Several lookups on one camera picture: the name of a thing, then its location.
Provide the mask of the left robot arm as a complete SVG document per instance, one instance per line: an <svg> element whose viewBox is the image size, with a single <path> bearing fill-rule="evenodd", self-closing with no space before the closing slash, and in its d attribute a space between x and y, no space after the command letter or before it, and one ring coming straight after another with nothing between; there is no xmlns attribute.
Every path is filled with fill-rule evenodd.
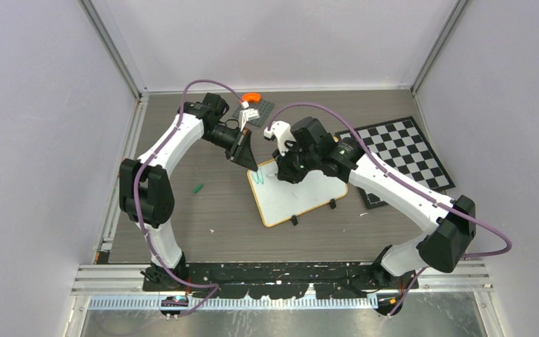
<svg viewBox="0 0 539 337"><path fill-rule="evenodd" d="M230 162L258 170L252 132L245 126L229 127L222 120L228 109L226 100L214 93L206 94L201 102L182 101L160 139L137 159L124 159L119 167L119 208L139 227L151 254L143 275L171 291L187 286L189 274L171 225L175 197L170 177L178 162L193 144L205 140L223 149Z"/></svg>

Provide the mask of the green marker cap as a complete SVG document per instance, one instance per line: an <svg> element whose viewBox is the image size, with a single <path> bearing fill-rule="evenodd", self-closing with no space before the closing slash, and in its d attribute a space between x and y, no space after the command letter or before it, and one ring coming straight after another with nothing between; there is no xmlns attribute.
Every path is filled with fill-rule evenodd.
<svg viewBox="0 0 539 337"><path fill-rule="evenodd" d="M193 189L193 193L196 194L198 193L202 188L203 188L203 184L199 184L197 185L194 189Z"/></svg>

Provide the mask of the yellow framed whiteboard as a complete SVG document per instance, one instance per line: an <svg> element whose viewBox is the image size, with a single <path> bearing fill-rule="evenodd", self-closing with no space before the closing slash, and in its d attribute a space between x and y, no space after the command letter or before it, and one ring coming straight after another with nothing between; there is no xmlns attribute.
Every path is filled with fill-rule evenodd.
<svg viewBox="0 0 539 337"><path fill-rule="evenodd" d="M343 181L325 176L321 171L311 171L298 184L266 178L276 173L277 164L273 160L258 165L257 171L248 170L246 176L265 227L291 221L321 206L334 206L335 202L348 193Z"/></svg>

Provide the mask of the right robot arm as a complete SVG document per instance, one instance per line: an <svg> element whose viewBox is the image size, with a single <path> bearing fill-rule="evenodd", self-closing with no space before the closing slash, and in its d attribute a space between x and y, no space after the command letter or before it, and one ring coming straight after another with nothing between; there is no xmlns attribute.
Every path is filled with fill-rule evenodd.
<svg viewBox="0 0 539 337"><path fill-rule="evenodd" d="M475 204L470 198L453 200L426 188L367 153L362 140L336 140L314 117L294 125L275 121L264 137L277 142L272 156L278 180L297 184L309 172L320 171L376 195L421 229L414 239L386 246L368 267L369 281L378 288L390 288L407 272L423 267L454 271L474 239L470 217Z"/></svg>

